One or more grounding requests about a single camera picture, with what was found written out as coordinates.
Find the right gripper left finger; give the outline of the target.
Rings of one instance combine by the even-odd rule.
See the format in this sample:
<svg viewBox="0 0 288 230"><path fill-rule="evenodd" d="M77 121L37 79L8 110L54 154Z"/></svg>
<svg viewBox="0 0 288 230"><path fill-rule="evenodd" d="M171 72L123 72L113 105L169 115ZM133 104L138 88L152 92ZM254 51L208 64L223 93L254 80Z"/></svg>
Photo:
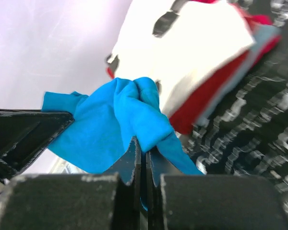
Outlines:
<svg viewBox="0 0 288 230"><path fill-rule="evenodd" d="M103 174L32 174L13 178L0 196L0 230L137 230L141 149Z"/></svg>

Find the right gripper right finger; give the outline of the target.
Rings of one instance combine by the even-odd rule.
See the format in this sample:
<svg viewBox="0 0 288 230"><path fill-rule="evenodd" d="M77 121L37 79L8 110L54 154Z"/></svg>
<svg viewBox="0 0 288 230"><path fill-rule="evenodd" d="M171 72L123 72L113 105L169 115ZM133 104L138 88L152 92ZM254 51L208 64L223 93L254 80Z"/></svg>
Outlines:
<svg viewBox="0 0 288 230"><path fill-rule="evenodd" d="M273 185L258 176L184 175L158 151L146 155L151 230L286 230Z"/></svg>

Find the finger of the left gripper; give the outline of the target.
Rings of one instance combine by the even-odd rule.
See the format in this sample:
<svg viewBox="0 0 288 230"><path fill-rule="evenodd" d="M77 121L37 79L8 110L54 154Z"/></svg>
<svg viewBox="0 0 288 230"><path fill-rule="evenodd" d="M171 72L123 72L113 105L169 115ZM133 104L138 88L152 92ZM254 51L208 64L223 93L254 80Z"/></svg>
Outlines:
<svg viewBox="0 0 288 230"><path fill-rule="evenodd" d="M0 109L0 182L23 173L73 122L68 112Z"/></svg>

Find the blue t shirt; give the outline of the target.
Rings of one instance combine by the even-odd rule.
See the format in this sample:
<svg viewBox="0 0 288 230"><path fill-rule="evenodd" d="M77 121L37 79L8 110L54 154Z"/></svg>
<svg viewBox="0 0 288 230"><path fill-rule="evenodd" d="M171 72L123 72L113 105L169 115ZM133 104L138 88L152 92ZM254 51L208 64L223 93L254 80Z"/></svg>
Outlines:
<svg viewBox="0 0 288 230"><path fill-rule="evenodd" d="M200 174L161 113L157 86L148 77L115 78L89 96L46 92L42 111L73 115L73 124L48 148L86 172L105 172L136 137L142 153L157 148L182 173Z"/></svg>

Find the dark red t shirt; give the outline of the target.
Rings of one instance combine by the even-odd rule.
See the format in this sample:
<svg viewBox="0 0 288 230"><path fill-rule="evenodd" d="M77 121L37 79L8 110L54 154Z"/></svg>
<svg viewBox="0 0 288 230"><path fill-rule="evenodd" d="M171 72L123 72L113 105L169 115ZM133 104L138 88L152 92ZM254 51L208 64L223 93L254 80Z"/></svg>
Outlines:
<svg viewBox="0 0 288 230"><path fill-rule="evenodd" d="M213 3L216 0L193 0L202 3ZM246 20L252 35L254 37L256 30L259 28L259 25L273 25L269 16L267 15L252 15L249 14L245 9L240 7L236 3L231 3L236 6L239 12L242 14ZM272 41L265 49L264 53L260 54L260 58L267 52L269 52L275 45L276 41ZM201 112L208 106L209 101L215 95L217 90L221 88L223 83L233 74L234 70L241 64L245 59L247 54L250 52L250 49L243 54L239 55L237 58L231 62L225 64L223 67L216 70L207 80L205 80L198 88L196 88L192 94L187 98L187 100L179 107L179 109L172 115L167 116L170 120L171 125L174 129L182 134L188 134L194 121L198 118ZM108 74L111 78L116 78L108 67ZM159 94L161 86L158 82L155 82L159 88Z"/></svg>

